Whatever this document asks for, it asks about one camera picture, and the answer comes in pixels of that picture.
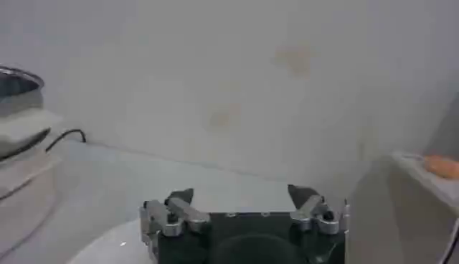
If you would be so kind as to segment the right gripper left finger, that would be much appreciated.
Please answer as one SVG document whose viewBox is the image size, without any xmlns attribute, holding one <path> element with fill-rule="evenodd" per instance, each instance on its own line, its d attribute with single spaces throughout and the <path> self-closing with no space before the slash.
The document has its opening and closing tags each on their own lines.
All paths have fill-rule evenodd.
<svg viewBox="0 0 459 264">
<path fill-rule="evenodd" d="M 139 208 L 141 241 L 152 245 L 159 235 L 179 237 L 186 231 L 205 233 L 210 227 L 210 214 L 192 205 L 194 190 L 173 191 L 163 202 L 144 201 Z"/>
</svg>

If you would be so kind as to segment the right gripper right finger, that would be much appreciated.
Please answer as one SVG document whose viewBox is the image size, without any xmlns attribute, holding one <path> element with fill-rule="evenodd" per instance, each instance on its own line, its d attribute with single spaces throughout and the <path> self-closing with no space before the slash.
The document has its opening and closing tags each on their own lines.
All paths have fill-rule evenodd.
<svg viewBox="0 0 459 264">
<path fill-rule="evenodd" d="M 315 189 L 294 184 L 288 193 L 295 206 L 290 218 L 301 232 L 317 229 L 321 234 L 339 233 L 339 214 Z"/>
</svg>

